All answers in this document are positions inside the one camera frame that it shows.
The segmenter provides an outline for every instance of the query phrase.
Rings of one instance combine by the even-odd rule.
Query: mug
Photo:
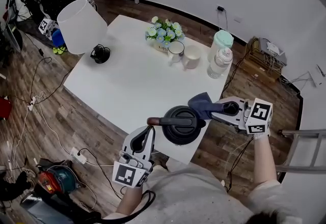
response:
[[[168,47],[169,66],[179,62],[184,53],[184,44],[180,41],[172,41]]]
[[[196,46],[187,46],[184,50],[183,58],[182,58],[182,64],[183,69],[194,69],[198,66],[199,60],[201,56],[201,51]]]

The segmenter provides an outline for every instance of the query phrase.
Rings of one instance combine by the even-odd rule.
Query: white marker cube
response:
[[[247,134],[268,132],[272,115],[273,104],[256,98],[246,122]]]

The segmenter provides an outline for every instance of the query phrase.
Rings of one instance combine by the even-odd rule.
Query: gray t-shirt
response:
[[[154,168],[143,190],[156,193],[153,204],[129,224],[184,223],[184,224],[240,224],[255,213],[278,211],[282,223],[302,223],[297,213],[287,203],[282,185],[269,181],[257,186],[244,206],[229,196],[213,174],[197,165],[190,164],[183,169],[181,164],[169,160],[170,172]],[[142,208],[142,202],[135,211]],[[113,213],[106,219],[125,215]]]

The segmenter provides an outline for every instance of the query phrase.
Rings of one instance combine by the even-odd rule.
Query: power plug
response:
[[[30,111],[33,110],[35,103],[36,103],[36,97],[33,96],[32,101],[31,101],[30,105],[28,106]]]
[[[87,162],[87,158],[83,156],[83,154],[79,153],[78,155],[78,150],[76,147],[72,147],[70,155],[75,157],[81,164],[85,164]]]

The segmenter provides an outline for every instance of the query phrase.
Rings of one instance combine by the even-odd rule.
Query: ladder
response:
[[[323,130],[299,130],[299,131],[289,131],[280,130],[279,134],[285,138],[293,138],[293,143],[291,145],[287,159],[282,165],[276,165],[277,172],[288,172],[288,173],[311,173],[311,174],[326,174],[325,166],[315,166],[318,152],[320,149],[321,140],[326,138],[326,129]],[[294,152],[298,145],[300,138],[317,139],[316,148],[312,156],[312,160],[309,166],[295,166],[290,165],[293,158]]]

